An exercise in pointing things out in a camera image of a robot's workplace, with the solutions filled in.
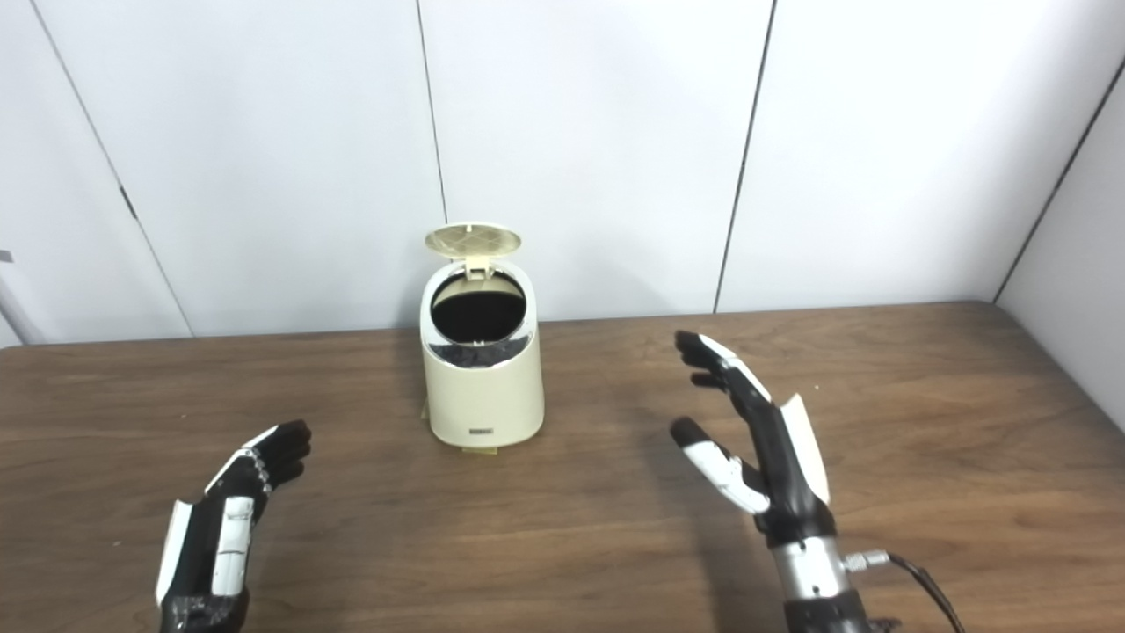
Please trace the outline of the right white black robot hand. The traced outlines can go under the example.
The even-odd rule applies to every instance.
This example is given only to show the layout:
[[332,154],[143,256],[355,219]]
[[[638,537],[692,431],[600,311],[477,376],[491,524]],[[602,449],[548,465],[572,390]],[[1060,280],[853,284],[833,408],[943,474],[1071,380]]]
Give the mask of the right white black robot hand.
[[757,456],[757,465],[748,464],[683,417],[670,422],[670,436],[691,464],[752,514],[770,548],[836,536],[824,456],[799,394],[777,404],[740,358],[698,332],[676,331],[675,347],[683,363],[695,368],[692,385],[726,394],[746,422]]

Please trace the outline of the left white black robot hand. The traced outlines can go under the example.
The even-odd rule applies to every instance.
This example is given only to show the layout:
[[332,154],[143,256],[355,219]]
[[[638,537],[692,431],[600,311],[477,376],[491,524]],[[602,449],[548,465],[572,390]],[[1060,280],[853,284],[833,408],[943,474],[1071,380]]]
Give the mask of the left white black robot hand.
[[161,632],[243,629],[254,530],[279,486],[302,476],[310,452],[306,422],[284,422],[234,450],[200,499],[174,501],[154,588]]

